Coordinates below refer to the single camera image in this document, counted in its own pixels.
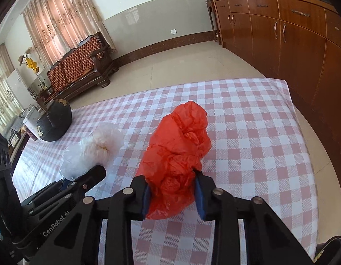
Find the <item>pink and white tablecloth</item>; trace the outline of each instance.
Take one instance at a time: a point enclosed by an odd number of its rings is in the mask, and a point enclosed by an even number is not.
[[[107,168],[106,181],[88,195],[105,198],[129,186],[159,121],[189,100],[208,114],[212,149],[202,161],[204,174],[233,196],[262,196],[313,257],[318,229],[314,174],[282,80],[215,80],[170,86],[73,110],[72,124],[59,141],[27,143],[13,175],[21,201],[61,179],[64,149],[103,121],[119,125],[125,133],[125,146]],[[135,264],[210,264],[213,230],[214,223],[200,220],[194,203],[166,220],[133,221]],[[242,223],[240,232],[245,264]],[[103,226],[101,250],[105,233]],[[104,263],[103,254],[99,260]]]

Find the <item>bolt head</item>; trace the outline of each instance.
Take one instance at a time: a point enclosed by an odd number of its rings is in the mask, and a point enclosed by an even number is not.
[[[86,196],[85,198],[83,198],[84,204],[90,204],[92,201],[93,201],[93,197],[91,196]]]
[[[213,193],[216,194],[216,195],[222,195],[224,193],[224,191],[223,191],[222,188],[215,188],[213,190]]]
[[[123,194],[129,195],[132,192],[134,192],[134,190],[131,187],[126,187],[123,189]]]
[[[255,196],[253,198],[253,201],[255,204],[262,204],[264,202],[264,200],[261,197]]]

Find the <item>baseboard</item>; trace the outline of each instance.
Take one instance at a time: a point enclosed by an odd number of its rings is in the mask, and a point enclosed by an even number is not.
[[[195,33],[190,35],[185,35],[181,37],[172,38],[169,40],[165,40],[159,43],[155,43],[153,45],[149,45],[147,47],[143,47],[131,53],[125,54],[119,58],[114,60],[115,65],[120,68],[128,63],[137,61],[139,59],[145,58],[147,56],[157,54],[166,50],[174,49],[176,47],[182,47],[186,45],[213,41],[213,32],[202,32]]]

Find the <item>orange upholstered cushion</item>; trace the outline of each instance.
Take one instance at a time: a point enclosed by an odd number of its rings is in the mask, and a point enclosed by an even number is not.
[[[98,50],[101,48],[101,45],[97,39],[97,37],[92,37],[90,40],[86,43],[84,43],[82,46],[78,47],[76,51],[80,55],[81,63],[82,63],[82,68],[83,70],[88,70],[88,69],[93,69],[94,67],[94,62],[92,58],[87,58],[89,54],[94,52],[95,50]],[[99,53],[97,57],[99,60],[102,58],[103,54]]]
[[[55,92],[59,92],[65,86],[67,86],[67,81],[64,76],[64,69],[61,63],[58,63],[52,70],[48,72],[48,77]]]
[[[83,74],[80,55],[76,50],[64,58],[61,63],[64,67],[66,80],[69,84]]]

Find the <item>white plastic bag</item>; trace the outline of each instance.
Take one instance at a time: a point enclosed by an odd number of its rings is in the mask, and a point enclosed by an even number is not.
[[[68,180],[75,180],[97,164],[107,168],[123,145],[124,135],[118,127],[102,123],[89,136],[65,150],[60,174]]]

